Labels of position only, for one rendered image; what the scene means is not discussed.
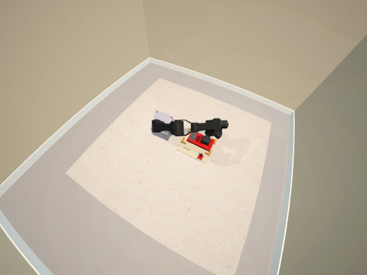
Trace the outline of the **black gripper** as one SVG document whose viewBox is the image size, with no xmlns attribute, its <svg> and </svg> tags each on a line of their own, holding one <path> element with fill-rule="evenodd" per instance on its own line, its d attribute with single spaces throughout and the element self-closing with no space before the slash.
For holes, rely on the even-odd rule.
<svg viewBox="0 0 367 275">
<path fill-rule="evenodd" d="M 201 139 L 201 143 L 204 144 L 204 145 L 209 145 L 210 141 L 211 141 L 211 136 L 212 136 L 212 133 L 214 133 L 213 131 L 210 131 L 210 130 L 206 130 L 205 131 L 205 136 L 202 137 Z"/>
</svg>

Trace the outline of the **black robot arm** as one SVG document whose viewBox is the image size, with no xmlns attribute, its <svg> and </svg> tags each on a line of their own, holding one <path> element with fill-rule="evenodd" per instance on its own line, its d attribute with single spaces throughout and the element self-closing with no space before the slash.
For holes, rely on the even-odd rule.
<svg viewBox="0 0 367 275">
<path fill-rule="evenodd" d="M 191 131 L 187 134 L 184 134 L 184 120 L 174 120 L 168 124 L 164 123 L 164 121 L 155 119 L 152 120 L 153 132 L 170 131 L 170 133 L 175 136 L 187 136 L 192 132 L 210 130 L 214 132 L 212 133 L 212 136 L 214 136 L 216 139 L 219 139 L 222 136 L 222 129 L 228 128 L 227 120 L 221 120 L 219 118 L 206 120 L 206 123 L 187 122 L 191 124 Z"/>
</svg>

